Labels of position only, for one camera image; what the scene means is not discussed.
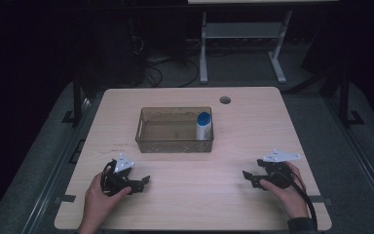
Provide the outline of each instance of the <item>sleeve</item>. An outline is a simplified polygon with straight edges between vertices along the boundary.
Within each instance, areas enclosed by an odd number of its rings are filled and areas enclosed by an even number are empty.
[[[290,234],[318,234],[314,221],[309,217],[296,217],[287,222]]]

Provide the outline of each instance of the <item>wooden table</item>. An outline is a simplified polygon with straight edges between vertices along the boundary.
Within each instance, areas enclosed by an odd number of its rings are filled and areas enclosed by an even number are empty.
[[[223,104],[221,97],[231,103]],[[142,107],[210,106],[214,142],[210,153],[140,153],[135,142]],[[55,225],[78,227],[85,191],[94,175],[120,151],[135,162],[131,179],[151,176],[143,193],[127,196],[102,228],[122,230],[283,230],[287,217],[274,196],[251,187],[242,171],[264,175],[256,160],[273,149],[299,153],[310,196],[319,195],[302,146],[276,88],[108,90],[66,190]],[[331,221],[314,203],[319,230]]]

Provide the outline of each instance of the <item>dark floor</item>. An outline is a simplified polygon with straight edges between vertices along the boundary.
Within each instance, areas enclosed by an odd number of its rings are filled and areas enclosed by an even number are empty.
[[[300,68],[309,45],[286,43],[280,63],[288,82],[278,84],[267,58],[269,49],[270,45],[263,45],[208,57],[208,84],[200,84],[197,77],[186,87],[274,86],[287,90],[312,76]],[[190,82],[196,77],[198,59],[194,55],[188,57],[191,62],[154,65],[163,74],[159,87]],[[151,69],[151,73],[158,81],[158,71]],[[151,77],[148,80],[144,78],[137,88],[155,86]],[[328,204],[333,226],[325,233],[374,233],[374,112],[363,93],[351,84],[349,108],[356,110],[365,124],[345,128],[336,111],[338,92],[323,98],[318,92],[322,84],[320,81],[298,94],[283,95],[283,100]],[[72,128],[72,124],[61,123],[65,112],[73,109],[72,85],[59,96],[0,204],[0,233],[72,233],[57,230],[54,219],[75,167],[69,161],[76,145],[86,138],[102,92],[88,97],[83,119]]]

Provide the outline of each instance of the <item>transparent plastic bin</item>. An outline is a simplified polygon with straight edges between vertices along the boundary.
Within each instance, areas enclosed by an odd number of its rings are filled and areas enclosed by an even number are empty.
[[[211,152],[213,124],[209,140],[196,140],[197,117],[204,107],[144,107],[138,122],[135,141],[141,153]]]

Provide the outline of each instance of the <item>metal frame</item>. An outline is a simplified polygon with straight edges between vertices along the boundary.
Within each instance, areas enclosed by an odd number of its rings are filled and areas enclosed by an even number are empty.
[[[203,12],[202,20],[202,50],[200,53],[200,82],[206,84],[206,38],[277,38],[278,44],[269,59],[275,70],[279,83],[286,83],[281,65],[278,61],[281,45],[287,31],[292,11],[287,11],[282,22],[220,22],[212,23],[206,21],[206,12]]]

